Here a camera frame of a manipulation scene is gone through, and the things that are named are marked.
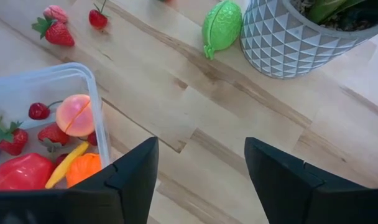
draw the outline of wooden floor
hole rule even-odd
[[[0,0],[0,77],[65,62],[88,66],[113,157],[160,138],[149,223],[267,223],[244,163],[248,136],[378,187],[378,36],[283,81],[253,69],[239,42],[204,58],[201,23],[217,0],[110,0],[104,32],[88,24],[92,3]],[[74,48],[50,45],[30,28],[49,4],[68,11]],[[247,0],[239,4],[245,9]]]

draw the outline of clear plastic container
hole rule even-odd
[[[37,152],[49,159],[55,159],[60,154],[69,153],[80,143],[81,140],[72,137],[66,147],[58,149],[53,154],[39,143],[37,134],[42,128],[55,122],[55,111],[58,105],[51,107],[51,115],[45,120],[36,121],[28,116],[32,103],[41,102],[48,105],[74,94],[87,94],[91,98],[98,147],[91,146],[87,152],[99,153],[103,167],[110,164],[108,134],[104,125],[102,101],[96,90],[95,77],[88,68],[79,63],[66,63],[0,78],[0,115],[3,116],[4,124],[8,126],[11,121],[22,121],[21,128],[29,134],[29,141],[21,155]],[[0,164],[12,158],[15,156],[1,152]]]

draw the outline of soil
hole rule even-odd
[[[290,0],[294,8],[305,17],[307,16],[310,8],[315,3],[315,1],[316,0]],[[350,24],[349,26],[346,26],[344,29],[342,29],[342,27],[339,26],[340,20],[341,16],[337,14],[331,17],[328,21],[321,24],[320,26],[331,30],[353,32],[370,28],[373,25],[367,21],[360,21],[354,22],[353,24]]]

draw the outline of green toy fruit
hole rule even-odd
[[[238,37],[241,26],[241,9],[236,3],[222,1],[212,8],[201,30],[206,58],[214,59],[215,50],[228,48]]]

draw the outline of gray geometric planter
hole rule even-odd
[[[241,45],[251,65],[273,78],[295,78],[318,68],[378,34],[378,25],[343,32],[303,17],[290,0],[251,0]]]

